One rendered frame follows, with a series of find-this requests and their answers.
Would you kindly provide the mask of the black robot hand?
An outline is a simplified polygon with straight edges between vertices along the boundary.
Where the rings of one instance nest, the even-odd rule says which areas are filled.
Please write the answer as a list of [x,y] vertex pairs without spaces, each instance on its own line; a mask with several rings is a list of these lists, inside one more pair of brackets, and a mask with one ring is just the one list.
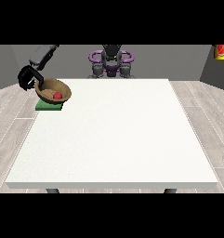
[[20,87],[25,91],[34,88],[34,78],[39,82],[39,86],[43,85],[44,77],[31,65],[24,66],[18,74]]

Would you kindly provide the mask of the brown wooden bowl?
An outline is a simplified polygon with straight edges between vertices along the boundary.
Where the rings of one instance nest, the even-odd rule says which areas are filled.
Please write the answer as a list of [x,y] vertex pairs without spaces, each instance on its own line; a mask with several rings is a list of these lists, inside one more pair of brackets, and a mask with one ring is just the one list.
[[[59,79],[55,78],[45,78],[44,83],[39,86],[39,82],[34,83],[34,88],[37,96],[44,102],[50,104],[60,104],[67,101],[71,95],[72,91],[70,88],[64,84]],[[54,99],[53,96],[56,92],[62,95],[61,99]]]

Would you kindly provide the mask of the green square pad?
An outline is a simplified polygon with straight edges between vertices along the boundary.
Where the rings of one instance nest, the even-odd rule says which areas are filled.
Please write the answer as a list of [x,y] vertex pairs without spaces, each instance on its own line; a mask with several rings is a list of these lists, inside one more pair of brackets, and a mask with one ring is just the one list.
[[37,104],[35,105],[35,109],[37,111],[60,111],[62,109],[62,106],[62,103],[50,104],[39,99]]

